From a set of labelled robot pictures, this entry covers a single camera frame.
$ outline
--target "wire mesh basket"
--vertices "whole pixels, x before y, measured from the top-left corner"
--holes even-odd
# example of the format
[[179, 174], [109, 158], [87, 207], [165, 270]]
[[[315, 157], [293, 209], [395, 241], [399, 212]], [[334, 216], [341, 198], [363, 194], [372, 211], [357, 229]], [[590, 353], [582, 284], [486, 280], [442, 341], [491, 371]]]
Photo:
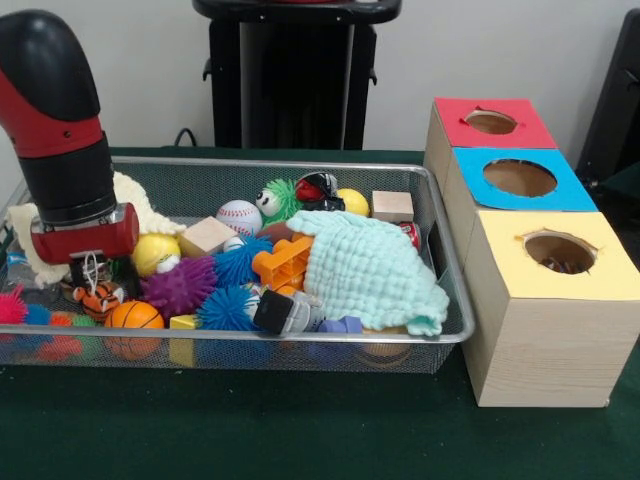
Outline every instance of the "wire mesh basket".
[[[421, 258], [451, 299], [442, 334], [277, 337], [254, 332], [0, 325], [0, 364], [435, 373], [453, 346], [473, 332], [473, 310], [436, 180], [422, 167], [139, 157], [115, 157], [114, 163], [116, 170], [142, 184], [157, 211], [186, 222], [215, 215], [227, 201], [255, 198], [275, 178], [297, 179], [318, 170], [331, 172], [341, 187], [354, 188], [369, 200], [373, 190], [410, 192], [422, 236]], [[28, 200], [22, 184], [8, 205]], [[0, 283], [5, 281], [6, 265], [2, 272]], [[77, 311], [77, 305], [61, 297], [53, 309]]]

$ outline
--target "soda can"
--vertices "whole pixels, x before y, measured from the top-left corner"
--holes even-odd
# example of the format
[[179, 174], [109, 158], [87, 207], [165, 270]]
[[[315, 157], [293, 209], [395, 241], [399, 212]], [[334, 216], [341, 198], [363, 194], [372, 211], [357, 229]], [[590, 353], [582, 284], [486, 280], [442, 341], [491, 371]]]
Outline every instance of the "soda can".
[[420, 235], [420, 229], [413, 222], [400, 223], [398, 225], [404, 233], [411, 239], [411, 243], [416, 247], [418, 252], [422, 248], [422, 237]]

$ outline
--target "yellow ball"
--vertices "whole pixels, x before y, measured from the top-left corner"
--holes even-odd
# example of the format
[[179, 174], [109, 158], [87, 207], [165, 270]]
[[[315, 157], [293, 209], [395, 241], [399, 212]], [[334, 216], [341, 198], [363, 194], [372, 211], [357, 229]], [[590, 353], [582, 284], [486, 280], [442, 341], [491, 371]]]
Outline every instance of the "yellow ball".
[[140, 235], [132, 258], [138, 275], [148, 277], [156, 273], [158, 264], [169, 255], [180, 256], [178, 240], [171, 235], [148, 233]]
[[360, 192], [352, 188], [341, 188], [338, 190], [338, 196], [344, 200], [347, 212], [365, 217], [369, 216], [369, 203]]

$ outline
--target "red box top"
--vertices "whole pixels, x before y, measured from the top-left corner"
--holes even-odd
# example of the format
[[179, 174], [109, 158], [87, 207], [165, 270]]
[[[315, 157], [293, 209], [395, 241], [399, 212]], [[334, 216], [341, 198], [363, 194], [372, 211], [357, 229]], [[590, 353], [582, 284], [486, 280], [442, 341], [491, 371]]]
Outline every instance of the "red box top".
[[527, 99], [436, 98], [452, 147], [558, 148]]

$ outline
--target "circular hole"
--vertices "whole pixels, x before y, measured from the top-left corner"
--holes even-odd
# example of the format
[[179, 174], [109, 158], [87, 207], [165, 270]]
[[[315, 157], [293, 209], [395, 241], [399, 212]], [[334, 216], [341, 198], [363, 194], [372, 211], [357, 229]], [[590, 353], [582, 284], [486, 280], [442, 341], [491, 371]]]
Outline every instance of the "circular hole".
[[536, 262], [558, 273], [576, 275], [586, 272], [595, 263], [595, 255], [589, 246], [571, 235], [539, 234], [528, 238], [524, 246]]
[[474, 110], [464, 120], [476, 130], [490, 135], [507, 135], [518, 125], [509, 115], [491, 110]]
[[541, 197], [558, 186], [549, 170], [526, 160], [497, 160], [484, 167], [484, 178], [503, 192], [521, 197]]

